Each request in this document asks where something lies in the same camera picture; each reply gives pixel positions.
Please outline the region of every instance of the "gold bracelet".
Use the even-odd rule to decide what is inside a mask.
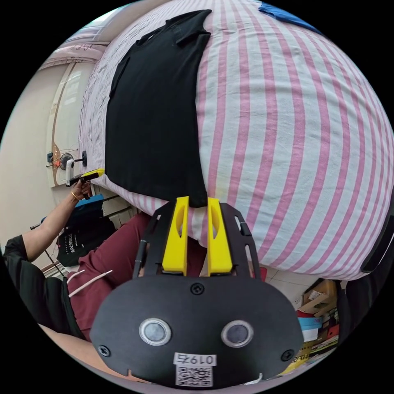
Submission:
[[[74,192],[71,192],[71,194],[72,194],[78,201],[81,201],[81,200],[74,194]]]

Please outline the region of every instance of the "qr code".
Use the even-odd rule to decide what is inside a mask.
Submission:
[[[176,366],[176,385],[184,387],[212,387],[212,367]]]

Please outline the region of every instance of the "person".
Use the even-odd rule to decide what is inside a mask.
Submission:
[[[44,332],[74,358],[124,378],[104,364],[89,332],[102,301],[132,279],[138,246],[151,217],[145,213],[133,216],[97,249],[79,258],[78,270],[63,281],[46,278],[32,264],[58,237],[89,191],[90,183],[79,181],[39,227],[8,240],[3,257],[19,296]],[[188,276],[200,275],[205,257],[206,248],[189,238]],[[127,378],[141,381],[132,375]]]

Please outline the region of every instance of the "black shirt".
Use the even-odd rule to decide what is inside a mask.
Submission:
[[[105,131],[105,173],[122,188],[207,206],[196,113],[197,72],[211,10],[189,12],[143,36],[118,64]]]
[[[38,324],[85,339],[71,308],[66,278],[46,278],[30,263],[21,235],[7,242],[4,260],[19,296]]]

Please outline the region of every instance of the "blue cloth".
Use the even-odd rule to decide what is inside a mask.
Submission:
[[[278,21],[292,23],[293,25],[304,27],[305,29],[309,29],[323,36],[323,34],[320,31],[318,31],[315,27],[313,27],[309,23],[306,23],[305,21],[300,19],[298,16],[295,16],[283,9],[274,7],[273,5],[265,3],[264,1],[261,2],[259,11],[265,13],[266,15],[271,16],[272,18],[277,19]]]
[[[300,326],[303,331],[321,328],[323,325],[322,317],[299,317],[298,321],[300,322]]]

